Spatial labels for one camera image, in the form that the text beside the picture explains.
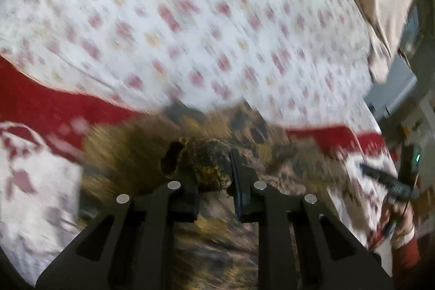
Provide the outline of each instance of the screw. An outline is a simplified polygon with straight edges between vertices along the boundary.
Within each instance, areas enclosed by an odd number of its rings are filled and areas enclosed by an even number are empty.
[[[128,196],[128,194],[120,194],[118,197],[116,197],[116,201],[119,204],[127,203],[129,200],[130,200],[130,197]]]
[[[178,181],[170,181],[170,182],[167,184],[167,187],[168,187],[169,189],[176,190],[176,189],[179,189],[179,188],[181,187],[181,183],[178,182]]]
[[[254,182],[254,188],[259,189],[260,191],[266,189],[268,184],[264,181],[256,181]]]
[[[317,197],[314,194],[307,194],[304,197],[305,201],[310,203],[310,204],[314,204],[317,202]]]

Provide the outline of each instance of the white floral fabric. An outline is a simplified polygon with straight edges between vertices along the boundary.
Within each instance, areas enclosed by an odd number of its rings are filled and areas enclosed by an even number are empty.
[[[287,126],[351,124],[371,80],[353,0],[1,0],[0,52],[56,89],[140,111],[243,99]]]

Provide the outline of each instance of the person's arm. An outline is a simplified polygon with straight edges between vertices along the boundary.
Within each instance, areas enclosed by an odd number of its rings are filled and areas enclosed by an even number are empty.
[[[400,285],[411,270],[420,261],[417,239],[413,223],[414,213],[411,204],[405,210],[405,205],[396,203],[394,205],[384,205],[382,208],[381,227],[388,222],[390,214],[393,212],[402,215],[403,218],[396,228],[396,232],[391,240],[393,257],[393,281],[396,286]]]

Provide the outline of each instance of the white cuff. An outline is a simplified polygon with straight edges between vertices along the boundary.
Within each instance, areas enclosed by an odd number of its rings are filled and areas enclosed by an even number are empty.
[[[415,235],[415,227],[412,227],[412,230],[409,233],[407,233],[406,235],[403,235],[403,236],[395,239],[394,241],[392,241],[391,247],[395,250],[397,248],[403,247],[404,245],[408,244],[414,238],[414,235]]]

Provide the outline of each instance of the human hand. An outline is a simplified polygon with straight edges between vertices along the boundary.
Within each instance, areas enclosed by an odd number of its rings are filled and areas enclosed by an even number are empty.
[[[392,214],[398,215],[399,217],[403,215],[402,219],[397,224],[396,231],[393,235],[392,242],[394,242],[395,239],[408,235],[412,231],[414,227],[414,212],[412,211],[411,203],[408,203],[407,207],[406,203],[397,202],[393,205],[385,203],[382,206],[381,219],[379,221],[382,229],[388,223]]]

